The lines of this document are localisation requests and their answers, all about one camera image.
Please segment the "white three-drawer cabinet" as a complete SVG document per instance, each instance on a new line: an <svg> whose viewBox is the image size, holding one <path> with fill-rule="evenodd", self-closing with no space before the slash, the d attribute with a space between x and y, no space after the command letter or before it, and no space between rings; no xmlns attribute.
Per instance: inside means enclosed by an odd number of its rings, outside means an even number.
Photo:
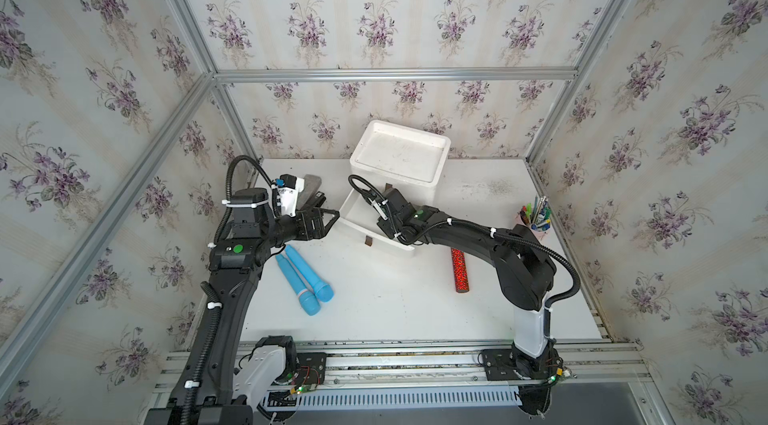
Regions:
<svg viewBox="0 0 768 425"><path fill-rule="evenodd" d="M432 205L450 146L444 135L373 120L351 155L351 171L380 190L390 184L408 201Z"/></svg>

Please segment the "blue toy microphone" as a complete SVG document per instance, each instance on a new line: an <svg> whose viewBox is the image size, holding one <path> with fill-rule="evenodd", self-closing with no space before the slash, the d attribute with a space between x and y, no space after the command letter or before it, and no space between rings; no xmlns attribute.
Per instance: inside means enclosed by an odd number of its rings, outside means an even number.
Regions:
<svg viewBox="0 0 768 425"><path fill-rule="evenodd" d="M331 285L322 279L302 255L292 246L285 249L286 255L296 268L297 272L307 282L315 297L323 303L330 302L334 297Z"/></svg>
<svg viewBox="0 0 768 425"><path fill-rule="evenodd" d="M276 259L283 276L296 294L301 308L309 316L316 315L321 310L321 306L313 291L304 283L304 280L288 258L284 255L277 255Z"/></svg>

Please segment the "red glitter microphone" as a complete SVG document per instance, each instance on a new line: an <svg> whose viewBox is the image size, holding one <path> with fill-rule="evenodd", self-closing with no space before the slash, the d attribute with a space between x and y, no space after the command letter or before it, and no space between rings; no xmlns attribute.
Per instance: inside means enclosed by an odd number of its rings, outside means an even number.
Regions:
<svg viewBox="0 0 768 425"><path fill-rule="evenodd" d="M469 279L466 267L466 258L462 251L451 249L452 270L454 276L454 285L457 293L467 293L470 291Z"/></svg>

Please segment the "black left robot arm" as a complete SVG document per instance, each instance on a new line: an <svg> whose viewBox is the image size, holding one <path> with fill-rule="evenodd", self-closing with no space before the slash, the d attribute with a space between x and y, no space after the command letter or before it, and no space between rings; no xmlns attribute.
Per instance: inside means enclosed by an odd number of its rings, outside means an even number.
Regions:
<svg viewBox="0 0 768 425"><path fill-rule="evenodd" d="M325 238L339 213L322 207L281 212L272 179L263 188L234 190L234 172L242 162L261 177L267 175L248 155L235 157L228 166L226 210L209 253L210 275L201 284L205 309L181 376L166 405L147 412L148 424L251 424L266 390L296 371L298 359L288 336L268 337L260 344L277 364L251 357L238 366L245 318L267 261L291 241Z"/></svg>

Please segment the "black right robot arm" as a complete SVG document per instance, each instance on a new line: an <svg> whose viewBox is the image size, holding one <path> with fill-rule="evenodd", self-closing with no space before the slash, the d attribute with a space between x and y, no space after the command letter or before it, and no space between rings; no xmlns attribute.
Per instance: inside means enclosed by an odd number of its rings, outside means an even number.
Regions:
<svg viewBox="0 0 768 425"><path fill-rule="evenodd" d="M440 245L490 264L502 295L519 310L512 359L532 373L558 362L551 335L553 306L581 289L568 260L542 245L524 225L484 226L429 205L415 206L396 188L384 192L357 174L348 182L379 215L377 226L402 245Z"/></svg>

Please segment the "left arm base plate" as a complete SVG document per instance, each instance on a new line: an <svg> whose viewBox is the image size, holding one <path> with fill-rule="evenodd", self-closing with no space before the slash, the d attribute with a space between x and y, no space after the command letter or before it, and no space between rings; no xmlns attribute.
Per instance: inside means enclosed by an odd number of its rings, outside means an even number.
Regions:
<svg viewBox="0 0 768 425"><path fill-rule="evenodd" d="M295 409L299 399L317 391L325 383L328 354L324 352L299 353L298 364L288 377L277 382L277 388L270 390L261 402L268 411Z"/></svg>

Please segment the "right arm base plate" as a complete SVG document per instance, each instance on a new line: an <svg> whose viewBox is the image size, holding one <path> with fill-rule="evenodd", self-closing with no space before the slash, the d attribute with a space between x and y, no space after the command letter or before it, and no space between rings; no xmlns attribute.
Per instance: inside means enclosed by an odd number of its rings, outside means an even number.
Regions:
<svg viewBox="0 0 768 425"><path fill-rule="evenodd" d="M530 356L516 346L483 349L479 353L488 381L533 380L554 384L566 376L566 367L552 343L547 343L542 354Z"/></svg>

